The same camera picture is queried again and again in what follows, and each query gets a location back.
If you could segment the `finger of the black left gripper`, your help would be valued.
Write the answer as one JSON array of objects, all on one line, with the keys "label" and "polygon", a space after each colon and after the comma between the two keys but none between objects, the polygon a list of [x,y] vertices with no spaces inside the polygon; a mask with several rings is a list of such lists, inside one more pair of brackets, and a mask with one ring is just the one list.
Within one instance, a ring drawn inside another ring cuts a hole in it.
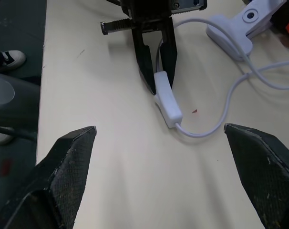
[{"label": "finger of the black left gripper", "polygon": [[162,39],[163,42],[160,46],[162,66],[163,70],[167,72],[168,80],[172,87],[177,61],[177,48],[172,17],[168,17],[162,22]]},{"label": "finger of the black left gripper", "polygon": [[144,44],[143,34],[139,28],[132,29],[132,37],[140,75],[149,91],[155,95],[156,88],[150,48]]}]

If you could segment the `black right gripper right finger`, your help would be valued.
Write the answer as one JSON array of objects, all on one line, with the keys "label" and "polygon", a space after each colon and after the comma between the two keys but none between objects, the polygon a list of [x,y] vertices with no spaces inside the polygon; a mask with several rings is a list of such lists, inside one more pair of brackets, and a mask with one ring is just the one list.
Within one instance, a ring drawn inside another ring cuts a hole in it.
[{"label": "black right gripper right finger", "polygon": [[225,124],[241,184],[265,229],[289,229],[289,150],[275,136]]}]

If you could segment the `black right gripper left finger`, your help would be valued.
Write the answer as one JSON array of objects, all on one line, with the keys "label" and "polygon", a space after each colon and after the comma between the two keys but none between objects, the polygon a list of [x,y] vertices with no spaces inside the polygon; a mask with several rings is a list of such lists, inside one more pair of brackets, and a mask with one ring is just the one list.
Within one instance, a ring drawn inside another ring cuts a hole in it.
[{"label": "black right gripper left finger", "polygon": [[73,229],[96,134],[88,126],[60,137],[0,210],[0,229]]}]

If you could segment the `white inline cord switch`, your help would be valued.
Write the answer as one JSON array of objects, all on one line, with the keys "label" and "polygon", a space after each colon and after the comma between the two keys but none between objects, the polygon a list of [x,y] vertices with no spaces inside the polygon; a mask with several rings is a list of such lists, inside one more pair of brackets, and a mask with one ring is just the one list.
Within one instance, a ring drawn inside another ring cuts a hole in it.
[{"label": "white inline cord switch", "polygon": [[159,107],[168,128],[175,128],[181,124],[183,115],[174,97],[168,75],[165,71],[156,72],[154,80],[156,90],[155,103]]}]

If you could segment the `white desk lamp clamp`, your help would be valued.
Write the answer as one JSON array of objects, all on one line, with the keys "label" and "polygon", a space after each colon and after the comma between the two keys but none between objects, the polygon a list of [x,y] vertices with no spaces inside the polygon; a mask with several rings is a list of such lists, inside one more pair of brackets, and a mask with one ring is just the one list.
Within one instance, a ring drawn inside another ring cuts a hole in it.
[{"label": "white desk lamp clamp", "polygon": [[245,55],[249,56],[253,49],[251,39],[269,29],[272,15],[286,2],[287,0],[251,0],[231,19],[224,15],[216,15],[208,19],[227,32],[229,37],[211,25],[207,26],[206,33],[231,58],[243,61],[242,55],[230,39],[235,40]]}]

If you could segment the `white shoe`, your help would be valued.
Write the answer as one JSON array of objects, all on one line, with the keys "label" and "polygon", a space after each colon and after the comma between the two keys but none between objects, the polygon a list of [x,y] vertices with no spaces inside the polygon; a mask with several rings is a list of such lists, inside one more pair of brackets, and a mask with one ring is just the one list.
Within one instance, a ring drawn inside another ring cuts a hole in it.
[{"label": "white shoe", "polygon": [[10,143],[13,139],[14,139],[14,137],[11,136],[11,135],[6,135],[6,134],[0,133],[0,145],[8,144],[8,143]]}]

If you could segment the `grey chair base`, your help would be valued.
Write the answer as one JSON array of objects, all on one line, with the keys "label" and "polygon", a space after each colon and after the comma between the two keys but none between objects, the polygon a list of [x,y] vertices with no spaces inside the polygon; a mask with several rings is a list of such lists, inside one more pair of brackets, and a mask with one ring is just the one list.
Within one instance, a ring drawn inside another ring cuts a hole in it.
[{"label": "grey chair base", "polygon": [[0,127],[38,130],[40,86],[0,74]]}]

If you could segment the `black and white sneaker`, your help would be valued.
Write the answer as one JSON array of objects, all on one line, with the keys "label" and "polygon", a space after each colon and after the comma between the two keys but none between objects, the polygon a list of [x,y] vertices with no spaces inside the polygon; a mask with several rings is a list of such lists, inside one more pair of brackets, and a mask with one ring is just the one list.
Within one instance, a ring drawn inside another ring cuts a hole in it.
[{"label": "black and white sneaker", "polygon": [[4,63],[0,67],[0,72],[8,72],[22,66],[26,61],[26,56],[23,52],[18,50],[11,50],[2,52],[4,56]]}]

